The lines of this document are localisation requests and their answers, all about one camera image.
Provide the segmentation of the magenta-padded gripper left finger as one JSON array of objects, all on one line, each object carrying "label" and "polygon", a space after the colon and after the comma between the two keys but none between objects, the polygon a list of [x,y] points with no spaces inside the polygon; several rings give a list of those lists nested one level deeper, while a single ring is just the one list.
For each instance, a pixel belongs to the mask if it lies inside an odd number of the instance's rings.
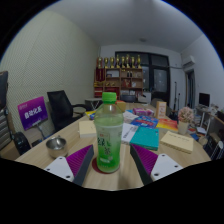
[{"label": "magenta-padded gripper left finger", "polygon": [[81,186],[94,156],[92,145],[86,146],[67,158],[57,157],[45,171]]}]

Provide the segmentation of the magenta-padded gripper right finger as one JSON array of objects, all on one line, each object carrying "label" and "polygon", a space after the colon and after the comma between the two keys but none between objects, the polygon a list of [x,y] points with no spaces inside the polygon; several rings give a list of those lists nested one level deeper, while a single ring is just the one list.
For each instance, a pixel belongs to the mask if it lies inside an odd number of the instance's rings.
[{"label": "magenta-padded gripper right finger", "polygon": [[167,154],[157,155],[135,144],[130,145],[130,154],[134,159],[144,185],[148,185],[182,169],[182,166]]}]

